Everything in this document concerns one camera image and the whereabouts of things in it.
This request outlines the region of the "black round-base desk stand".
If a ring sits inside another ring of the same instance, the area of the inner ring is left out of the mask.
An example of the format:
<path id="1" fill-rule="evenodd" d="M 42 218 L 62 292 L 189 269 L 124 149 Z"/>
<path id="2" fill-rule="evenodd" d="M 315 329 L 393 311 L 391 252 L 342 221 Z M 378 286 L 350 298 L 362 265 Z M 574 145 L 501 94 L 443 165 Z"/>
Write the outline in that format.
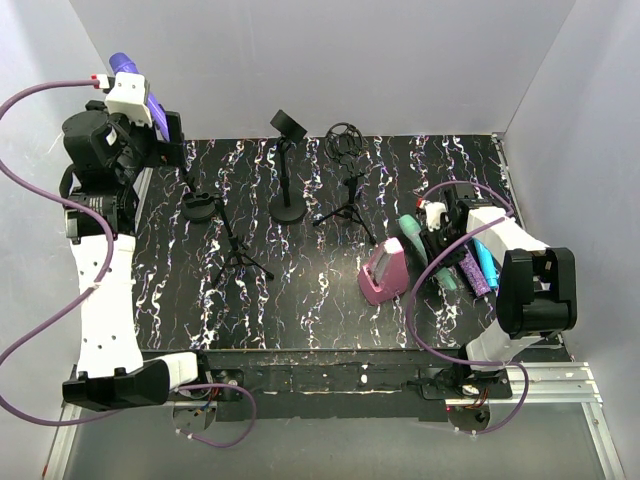
<path id="1" fill-rule="evenodd" d="M 306 215 L 307 205 L 302 194 L 291 189 L 287 155 L 294 146 L 297 146 L 305 138 L 307 130 L 282 109 L 276 112 L 270 125 L 280 134 L 276 142 L 276 151 L 280 161 L 281 192 L 270 201 L 269 213 L 277 224 L 298 224 Z"/>

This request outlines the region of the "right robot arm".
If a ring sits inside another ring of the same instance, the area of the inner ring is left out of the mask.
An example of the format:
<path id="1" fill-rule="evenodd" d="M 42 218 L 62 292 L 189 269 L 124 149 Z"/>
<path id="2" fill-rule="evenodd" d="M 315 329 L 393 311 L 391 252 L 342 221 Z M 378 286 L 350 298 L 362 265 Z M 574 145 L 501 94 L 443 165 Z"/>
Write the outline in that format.
<path id="1" fill-rule="evenodd" d="M 575 327 L 575 256 L 566 247 L 551 247 L 530 235 L 495 192 L 478 197 L 475 182 L 450 180 L 437 188 L 443 201 L 422 199 L 418 204 L 426 220 L 420 237 L 429 271 L 463 260 L 473 240 L 488 249 L 500 267 L 495 320 L 464 344 L 451 367 L 439 375 L 471 398 L 523 350 Z"/>

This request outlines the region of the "green microphone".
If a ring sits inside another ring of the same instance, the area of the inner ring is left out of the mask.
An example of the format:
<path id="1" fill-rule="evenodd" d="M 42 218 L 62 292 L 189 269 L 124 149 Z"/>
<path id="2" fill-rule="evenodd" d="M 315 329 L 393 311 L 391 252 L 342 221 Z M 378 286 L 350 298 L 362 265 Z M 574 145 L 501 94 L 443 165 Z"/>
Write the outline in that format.
<path id="1" fill-rule="evenodd" d="M 398 225 L 403 235 L 417 251 L 423 263 L 428 266 L 430 263 L 430 258 L 427 253 L 425 243 L 421 237 L 422 228 L 416 218 L 410 214 L 402 215 L 398 219 Z M 447 291 L 455 291 L 457 289 L 457 284 L 448 268 L 440 268 L 439 270 L 435 270 L 433 273 L 433 278 L 437 281 L 440 287 L 444 288 Z"/>

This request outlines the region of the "black clamp arm purple mic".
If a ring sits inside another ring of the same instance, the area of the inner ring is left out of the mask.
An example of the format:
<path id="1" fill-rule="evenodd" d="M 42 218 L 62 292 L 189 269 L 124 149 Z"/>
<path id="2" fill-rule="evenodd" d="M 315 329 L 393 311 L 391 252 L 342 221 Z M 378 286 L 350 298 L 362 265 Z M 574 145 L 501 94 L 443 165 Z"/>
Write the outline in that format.
<path id="1" fill-rule="evenodd" d="M 180 166 L 178 168 L 178 173 L 180 175 L 181 181 L 187 187 L 187 192 L 184 194 L 184 197 L 186 197 L 187 199 L 193 198 L 197 194 L 196 183 L 193 175 L 184 166 Z"/>

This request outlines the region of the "blue microphone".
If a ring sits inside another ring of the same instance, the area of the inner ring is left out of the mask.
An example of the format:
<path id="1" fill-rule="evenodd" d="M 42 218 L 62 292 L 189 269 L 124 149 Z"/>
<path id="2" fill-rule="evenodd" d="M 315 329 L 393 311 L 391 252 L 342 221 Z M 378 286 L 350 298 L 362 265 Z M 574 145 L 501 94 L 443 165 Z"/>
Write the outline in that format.
<path id="1" fill-rule="evenodd" d="M 499 286 L 499 274 L 491 252 L 481 241 L 473 239 L 473 242 L 481 271 L 488 286 L 491 289 L 497 289 Z"/>

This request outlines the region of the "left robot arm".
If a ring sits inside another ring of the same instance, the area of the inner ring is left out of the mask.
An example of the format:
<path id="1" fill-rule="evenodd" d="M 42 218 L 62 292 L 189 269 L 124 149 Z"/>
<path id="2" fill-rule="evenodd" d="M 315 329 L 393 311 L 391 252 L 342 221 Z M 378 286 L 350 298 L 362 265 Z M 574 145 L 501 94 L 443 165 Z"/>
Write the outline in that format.
<path id="1" fill-rule="evenodd" d="M 93 411 L 165 403 L 179 387 L 193 400 L 213 386 L 211 373 L 193 353 L 144 359 L 132 304 L 140 173 L 157 166 L 186 170 L 179 113 L 165 114 L 168 138 L 110 113 L 99 102 L 62 125 L 72 163 L 60 183 L 66 200 L 65 235 L 76 264 L 81 303 L 81 345 L 76 376 L 62 385 L 66 402 Z"/>

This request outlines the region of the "glitter purple microphone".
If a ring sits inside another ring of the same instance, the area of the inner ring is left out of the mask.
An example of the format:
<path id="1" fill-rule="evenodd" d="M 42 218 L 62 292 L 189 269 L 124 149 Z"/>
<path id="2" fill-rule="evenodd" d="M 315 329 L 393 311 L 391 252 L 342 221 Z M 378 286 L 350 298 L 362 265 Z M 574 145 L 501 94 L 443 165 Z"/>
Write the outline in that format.
<path id="1" fill-rule="evenodd" d="M 459 262 L 459 266 L 476 297 L 487 295 L 491 291 L 481 268 L 469 252 Z"/>

